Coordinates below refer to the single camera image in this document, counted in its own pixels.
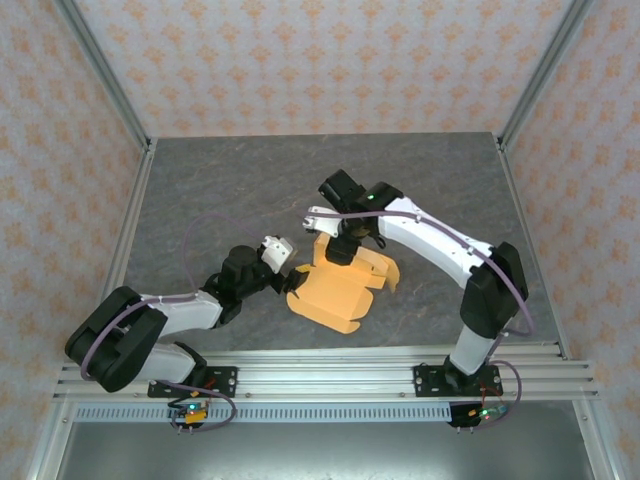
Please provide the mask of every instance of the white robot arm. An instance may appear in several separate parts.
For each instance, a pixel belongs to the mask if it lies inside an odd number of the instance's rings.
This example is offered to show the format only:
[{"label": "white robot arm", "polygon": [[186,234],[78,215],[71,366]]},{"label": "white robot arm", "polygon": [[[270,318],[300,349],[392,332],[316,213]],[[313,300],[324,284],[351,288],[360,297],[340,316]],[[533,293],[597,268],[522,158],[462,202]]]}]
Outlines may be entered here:
[{"label": "white robot arm", "polygon": [[231,249],[221,272],[195,294],[159,297],[119,287],[73,333],[65,353],[108,392],[134,380],[197,384],[190,377],[206,368],[202,358],[184,344],[156,341],[224,325],[240,312],[243,299],[267,286],[280,293],[287,281],[280,271],[294,253],[287,240],[268,236],[257,250]]},{"label": "white robot arm", "polygon": [[332,237],[327,247],[329,261],[347,265],[363,238],[371,236],[383,248],[386,238],[431,261],[465,290],[460,311],[465,325],[447,360],[448,373],[456,383],[477,376],[498,335],[518,312],[518,299],[485,259],[499,265],[526,299],[517,250],[508,243],[495,248],[454,230],[386,183],[365,190],[339,170],[319,190],[340,213],[311,207],[303,226]]}]

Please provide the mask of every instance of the stone-textured tabletop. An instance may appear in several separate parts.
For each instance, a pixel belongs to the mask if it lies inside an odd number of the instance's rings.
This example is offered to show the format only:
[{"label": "stone-textured tabletop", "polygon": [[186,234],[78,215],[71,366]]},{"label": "stone-textured tabletop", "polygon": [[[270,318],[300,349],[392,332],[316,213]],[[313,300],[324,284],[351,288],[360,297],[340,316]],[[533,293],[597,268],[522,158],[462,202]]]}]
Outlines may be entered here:
[{"label": "stone-textured tabletop", "polygon": [[[529,284],[527,303],[538,324],[532,340],[557,339],[489,133],[160,140],[125,284],[147,294],[187,292],[182,237],[194,218],[210,211],[228,215],[260,236],[291,239],[298,248],[295,264],[307,263],[315,237],[305,233],[299,214],[312,205],[329,206],[318,187],[339,168],[365,187],[378,181],[396,186],[423,210],[476,239],[515,245]],[[190,269],[202,285],[220,270],[230,248],[258,243],[233,224],[212,218],[193,232]],[[372,240],[365,246],[377,249]],[[294,314],[284,296],[266,289],[246,300],[240,315],[225,327],[172,339],[199,351],[455,343],[462,328],[462,290],[402,245],[388,242],[383,253],[398,264],[398,289],[394,294],[375,290],[369,314],[351,335]]]}]

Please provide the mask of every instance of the metal bracket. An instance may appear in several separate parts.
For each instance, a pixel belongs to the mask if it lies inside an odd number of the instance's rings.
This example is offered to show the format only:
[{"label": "metal bracket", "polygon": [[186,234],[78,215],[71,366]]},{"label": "metal bracket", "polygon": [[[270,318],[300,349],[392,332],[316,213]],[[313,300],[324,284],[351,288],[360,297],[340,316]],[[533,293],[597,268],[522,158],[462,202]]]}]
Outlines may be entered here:
[{"label": "metal bracket", "polygon": [[[416,397],[482,397],[483,394],[488,397],[497,396],[491,390],[497,391],[500,395],[504,393],[500,370],[494,365],[480,367],[475,380],[459,389],[447,382],[445,367],[442,365],[417,365],[413,367],[413,386]],[[483,392],[482,386],[488,387],[489,390]]]},{"label": "metal bracket", "polygon": [[[204,388],[222,393],[229,398],[236,396],[238,367],[207,367],[205,378],[208,384]],[[147,390],[149,398],[180,398],[184,397],[185,393],[185,390],[171,388],[158,382],[150,382]]]}]

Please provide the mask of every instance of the wire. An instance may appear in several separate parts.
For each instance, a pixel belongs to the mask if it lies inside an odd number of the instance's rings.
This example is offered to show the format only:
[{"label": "wire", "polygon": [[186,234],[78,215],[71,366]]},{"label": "wire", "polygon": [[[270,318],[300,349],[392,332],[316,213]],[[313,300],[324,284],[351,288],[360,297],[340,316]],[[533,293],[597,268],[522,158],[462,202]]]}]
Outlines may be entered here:
[{"label": "wire", "polygon": [[174,400],[171,400],[169,403],[167,403],[167,407],[180,409],[184,406],[184,405],[179,405],[180,402],[184,402],[185,400],[192,400],[192,399],[193,397],[191,396],[191,394],[185,393],[184,396],[178,397]]},{"label": "wire", "polygon": [[517,335],[519,337],[530,337],[531,335],[535,334],[536,326],[533,321],[533,318],[531,317],[531,313],[529,313],[529,309],[527,308],[527,305],[525,304],[524,299],[522,298],[522,294],[518,291],[518,289],[513,284],[511,279],[507,276],[507,274],[504,273],[502,269],[498,265],[496,265],[496,263],[493,260],[491,260],[489,257],[487,257],[484,253],[482,253],[481,251],[473,247],[471,244],[469,244],[466,240],[464,240],[463,238],[460,238],[458,235],[454,234],[448,228],[440,225],[439,223],[434,222],[429,218],[425,218],[417,213],[401,212],[401,211],[394,211],[394,210],[390,210],[390,211],[381,210],[376,212],[359,212],[359,213],[306,212],[305,216],[312,216],[312,217],[318,217],[318,218],[342,218],[342,219],[368,218],[368,217],[404,217],[404,218],[410,218],[415,221],[419,221],[421,223],[429,225],[430,227],[435,228],[440,233],[445,234],[447,237],[455,241],[462,248],[469,250],[473,255],[475,255],[480,260],[482,260],[487,265],[489,265],[489,267],[494,272],[496,272],[496,275],[498,275],[498,277],[500,277],[500,279],[504,282],[506,287],[509,289],[509,291],[515,298],[516,302],[518,303],[518,307],[520,307],[520,310],[522,310],[524,318],[527,322],[528,330],[525,332],[521,332],[521,331],[513,330],[510,328],[505,328],[502,330],[502,332],[509,333],[512,335]]},{"label": "wire", "polygon": [[480,390],[482,391],[482,405],[480,408],[484,408],[484,402],[487,399],[487,387],[485,387],[482,382],[480,382]]},{"label": "wire", "polygon": [[511,405],[511,408],[507,409],[507,412],[504,415],[496,418],[493,422],[480,424],[477,427],[473,428],[463,428],[462,430],[475,432],[476,430],[485,430],[487,428],[496,426],[500,422],[504,422],[513,413],[513,410],[518,406],[520,400],[522,399],[522,378],[520,377],[520,373],[518,373],[518,370],[516,370],[516,367],[514,367],[510,362],[507,362],[506,360],[494,360],[493,362],[489,363],[489,365],[504,365],[505,367],[511,369],[516,377],[516,398],[513,400],[513,405]]},{"label": "wire", "polygon": [[197,293],[192,293],[191,295],[187,295],[187,296],[181,295],[179,297],[151,297],[145,300],[141,300],[138,303],[131,305],[126,310],[120,312],[120,314],[117,315],[113,320],[111,320],[111,322],[109,322],[109,324],[104,328],[104,330],[100,332],[100,334],[96,337],[94,342],[89,347],[89,350],[87,350],[86,355],[82,359],[82,364],[80,365],[80,375],[82,376],[82,379],[92,380],[87,369],[89,368],[89,363],[91,362],[93,355],[96,353],[96,350],[98,350],[98,347],[100,347],[104,339],[107,338],[107,335],[109,335],[111,330],[116,328],[118,324],[121,321],[123,321],[126,317],[131,315],[136,310],[139,310],[142,307],[145,307],[147,305],[155,305],[157,303],[185,303],[185,302],[190,302],[197,296],[198,296]]},{"label": "wire", "polygon": [[503,405],[506,405],[505,401],[502,399],[502,395],[500,394],[500,392],[498,390],[496,390],[493,387],[487,387],[486,385],[481,385],[482,388],[485,389],[485,393],[483,395],[483,398],[486,399],[487,398],[487,394],[486,392],[491,392],[493,393],[496,397],[498,397],[498,400],[500,400],[500,403],[502,403]]},{"label": "wire", "polygon": [[[231,421],[238,414],[238,407],[236,406],[234,401],[231,400],[229,397],[227,397],[224,393],[214,392],[213,390],[207,390],[206,388],[189,387],[187,385],[182,385],[180,383],[167,382],[167,381],[164,381],[164,380],[158,380],[158,383],[162,383],[163,385],[166,385],[166,386],[171,387],[171,388],[177,388],[179,390],[186,390],[188,392],[199,392],[199,393],[204,393],[205,395],[209,395],[211,397],[221,398],[222,400],[226,401],[231,406],[231,413],[229,414],[229,416],[227,418],[225,418],[221,422],[206,424],[206,425],[203,425],[202,427],[199,427],[199,428],[196,428],[196,429],[189,429],[189,431],[191,433],[208,432],[210,430],[216,430],[218,428],[222,428],[225,425],[228,425],[229,423],[231,423]],[[173,412],[173,414],[171,415],[171,426],[178,433],[180,433],[184,427],[178,425],[178,422],[176,421],[176,419],[177,419],[178,415],[180,415],[181,413],[184,413],[187,410],[187,408],[188,407],[184,407],[184,408],[175,410]]]},{"label": "wire", "polygon": [[136,310],[139,310],[140,308],[142,308],[144,306],[147,306],[147,305],[154,305],[154,304],[157,304],[157,303],[174,303],[174,304],[175,303],[185,303],[185,302],[190,302],[191,300],[197,298],[198,287],[196,286],[196,282],[193,279],[193,275],[191,274],[191,271],[189,270],[189,265],[187,263],[187,245],[189,243],[189,238],[191,236],[191,232],[192,232],[193,228],[195,227],[195,225],[200,223],[202,220],[206,220],[206,219],[212,218],[212,217],[222,218],[223,220],[226,220],[226,221],[234,224],[238,229],[240,229],[243,232],[247,233],[249,236],[257,238],[257,239],[260,239],[260,237],[258,235],[256,235],[254,232],[252,232],[247,227],[242,225],[240,222],[238,222],[237,220],[234,220],[233,218],[230,218],[230,217],[228,217],[226,215],[223,215],[222,213],[209,212],[209,213],[204,213],[204,214],[196,217],[189,224],[189,226],[187,227],[187,230],[184,233],[184,236],[182,237],[182,266],[184,268],[185,274],[187,275],[187,279],[189,280],[189,284],[191,285],[191,291],[193,293],[191,293],[191,295],[187,295],[187,296],[181,295],[181,296],[178,296],[178,297],[162,297],[162,296],[158,296],[158,297],[147,298],[145,300],[141,300],[140,302],[131,305],[129,308],[127,308],[126,310],[121,312],[118,316],[116,316],[105,327],[104,330],[102,330],[102,332],[100,332],[98,337],[95,339],[95,341],[89,347],[89,350],[87,350],[87,354],[84,356],[84,359],[82,360],[82,365],[80,366],[80,375],[82,376],[83,380],[92,380],[92,378],[89,376],[89,373],[88,373],[87,370],[89,368],[89,363],[91,362],[91,359],[93,358],[93,355],[96,353],[96,350],[98,350],[98,348],[100,347],[100,345],[102,344],[104,339],[107,338],[107,335],[109,335],[111,330],[116,328],[118,326],[118,324],[122,320],[124,320],[126,317],[131,315]]}]

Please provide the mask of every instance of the orange patterned wall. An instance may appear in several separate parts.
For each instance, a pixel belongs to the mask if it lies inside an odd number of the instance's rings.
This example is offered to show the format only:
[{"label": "orange patterned wall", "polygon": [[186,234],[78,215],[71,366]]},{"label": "orange patterned wall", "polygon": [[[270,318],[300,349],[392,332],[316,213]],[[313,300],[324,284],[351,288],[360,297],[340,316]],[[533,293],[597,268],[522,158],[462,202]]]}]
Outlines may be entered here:
[{"label": "orange patterned wall", "polygon": [[0,2],[0,465],[24,478],[140,149],[52,0]]},{"label": "orange patterned wall", "polygon": [[152,136],[502,130],[570,0],[80,0]]},{"label": "orange patterned wall", "polygon": [[509,154],[572,353],[640,472],[640,8],[597,0]]}]

